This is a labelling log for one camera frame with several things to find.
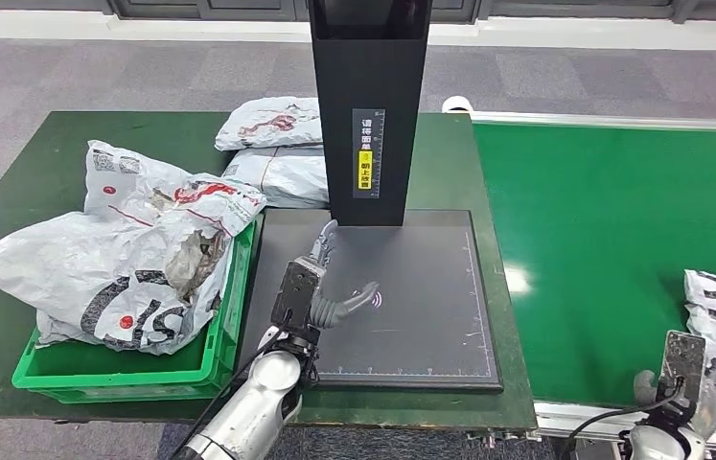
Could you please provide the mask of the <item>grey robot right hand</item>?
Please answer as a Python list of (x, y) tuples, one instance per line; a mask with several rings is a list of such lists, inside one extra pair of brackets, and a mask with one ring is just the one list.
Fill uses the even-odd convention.
[[(650, 370), (643, 370), (635, 375), (634, 398), (637, 405), (645, 406), (656, 402), (654, 378), (655, 374)], [(707, 362), (700, 399), (689, 427), (705, 441), (716, 431), (716, 357)]]

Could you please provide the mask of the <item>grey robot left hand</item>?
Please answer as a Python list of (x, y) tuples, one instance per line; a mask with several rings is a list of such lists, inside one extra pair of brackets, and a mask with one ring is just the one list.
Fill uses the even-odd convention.
[[(335, 230), (338, 223), (335, 219), (327, 222), (321, 229), (317, 239), (312, 245), (309, 257), (315, 264), (326, 271), (331, 259)], [(379, 292), (378, 282), (369, 282), (349, 299), (336, 301), (325, 297), (321, 287), (314, 291), (311, 301), (310, 321), (321, 329), (330, 329), (347, 319), (354, 311), (370, 305)]]

